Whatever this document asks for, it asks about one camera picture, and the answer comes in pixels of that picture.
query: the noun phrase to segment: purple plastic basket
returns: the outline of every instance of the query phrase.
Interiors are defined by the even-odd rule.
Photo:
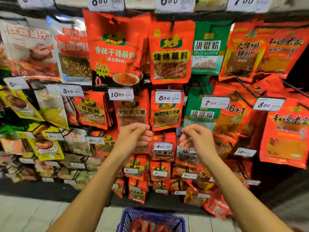
[[[126,208],[123,211],[121,223],[117,226],[116,232],[128,232],[131,221],[140,217],[143,217],[144,219],[152,222],[166,222],[168,227],[173,232],[186,231],[184,218],[173,217],[171,215],[160,214],[160,213],[150,213],[142,210],[136,210],[133,208]]]

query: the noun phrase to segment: person's left arm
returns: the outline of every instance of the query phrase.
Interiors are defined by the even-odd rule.
[[[46,232],[95,232],[119,169],[137,146],[152,140],[149,125],[134,123],[120,129],[116,144],[98,172]]]

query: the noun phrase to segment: yellow circle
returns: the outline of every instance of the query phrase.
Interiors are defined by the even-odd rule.
[[[160,29],[154,30],[154,36],[155,36],[155,37],[160,37],[160,35],[161,35]]]

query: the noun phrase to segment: floor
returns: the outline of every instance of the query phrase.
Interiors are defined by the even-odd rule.
[[[1,232],[44,232],[64,212],[69,203],[0,195]],[[105,208],[96,232],[116,232],[124,208]],[[241,232],[232,221],[205,216],[175,214],[183,217],[186,231]]]

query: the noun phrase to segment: price tag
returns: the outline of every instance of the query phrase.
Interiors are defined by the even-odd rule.
[[[56,161],[44,161],[44,163],[48,166],[54,166],[54,167],[58,167],[58,168],[60,167],[60,165]]]
[[[65,184],[75,184],[76,183],[76,181],[74,181],[74,180],[67,180],[67,179],[65,179],[64,181],[63,181]]]
[[[234,155],[252,157],[255,155],[256,152],[257,152],[256,150],[238,148],[237,151],[234,153]]]
[[[199,193],[197,196],[201,197],[201,198],[207,198],[207,199],[209,199],[211,197],[210,195],[202,194],[202,193]]]
[[[53,0],[18,0],[18,3],[22,8],[25,9],[46,8],[54,6]]]
[[[186,195],[187,191],[175,191],[175,195]]]
[[[124,173],[137,174],[138,173],[138,169],[137,168],[123,168],[123,172]]]
[[[160,176],[160,177],[167,177],[168,176],[168,172],[167,171],[154,170],[152,175]]]
[[[46,136],[51,140],[59,140],[59,141],[64,140],[64,137],[62,136],[61,133],[46,133]]]
[[[34,135],[32,132],[24,132],[24,131],[16,131],[16,135],[19,138],[30,138],[30,139],[35,139]]]
[[[20,90],[20,89],[30,89],[25,78],[22,76],[17,77],[6,77],[3,79],[9,89]]]
[[[167,194],[167,193],[168,193],[168,190],[167,190],[167,189],[165,189],[165,190],[164,190],[164,189],[156,189],[155,192],[156,192],[156,193]]]
[[[34,160],[33,159],[19,158],[19,161],[24,163],[24,164],[34,164]]]
[[[42,181],[44,182],[55,182],[52,178],[42,178]]]
[[[201,108],[226,109],[229,102],[230,97],[204,96],[202,99]]]
[[[173,149],[172,143],[166,143],[166,142],[155,142],[154,143],[154,150],[171,151],[172,149]]]
[[[104,145],[103,137],[86,136],[86,142],[89,144],[102,144]]]
[[[125,9],[124,0],[87,0],[91,11],[120,11]]]
[[[272,0],[229,0],[226,11],[267,12]]]
[[[84,92],[80,85],[56,85],[61,95],[70,97],[83,97]]]
[[[195,0],[154,0],[155,12],[193,12]]]
[[[131,191],[141,191],[140,187],[130,186]]]
[[[134,99],[134,93],[132,88],[109,88],[108,89],[109,100],[129,101]]]
[[[261,111],[277,111],[284,104],[283,98],[258,98],[253,109]]]
[[[82,164],[82,163],[73,163],[71,162],[71,165],[76,168],[76,169],[85,169],[85,164]]]
[[[182,178],[196,179],[197,174],[183,172],[181,177]]]
[[[243,184],[246,185],[252,185],[252,186],[258,186],[261,183],[261,181],[258,180],[244,180]]]
[[[181,91],[158,91],[155,92],[155,103],[181,103]]]

